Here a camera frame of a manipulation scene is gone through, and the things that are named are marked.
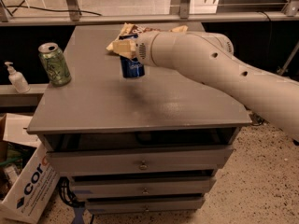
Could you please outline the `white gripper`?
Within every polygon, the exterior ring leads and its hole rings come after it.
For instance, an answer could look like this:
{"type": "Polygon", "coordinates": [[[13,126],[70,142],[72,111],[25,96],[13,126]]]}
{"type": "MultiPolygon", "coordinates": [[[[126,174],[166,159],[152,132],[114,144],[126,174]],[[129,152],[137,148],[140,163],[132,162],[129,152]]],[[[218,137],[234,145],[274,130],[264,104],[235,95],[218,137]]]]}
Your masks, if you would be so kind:
{"type": "Polygon", "coordinates": [[[153,59],[152,48],[159,34],[157,31],[151,31],[140,34],[135,41],[133,39],[116,40],[112,43],[113,51],[128,59],[136,57],[143,65],[158,67],[153,59]]]}

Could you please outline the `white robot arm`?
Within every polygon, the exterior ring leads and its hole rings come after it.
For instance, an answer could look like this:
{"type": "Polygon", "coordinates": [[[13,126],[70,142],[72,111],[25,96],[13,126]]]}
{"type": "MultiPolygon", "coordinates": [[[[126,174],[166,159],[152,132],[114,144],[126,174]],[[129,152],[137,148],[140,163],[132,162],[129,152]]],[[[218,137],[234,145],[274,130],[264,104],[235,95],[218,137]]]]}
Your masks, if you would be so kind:
{"type": "Polygon", "coordinates": [[[230,45],[220,34],[150,31],[115,40],[112,50],[223,91],[299,141],[299,83],[241,62],[230,45]]]}

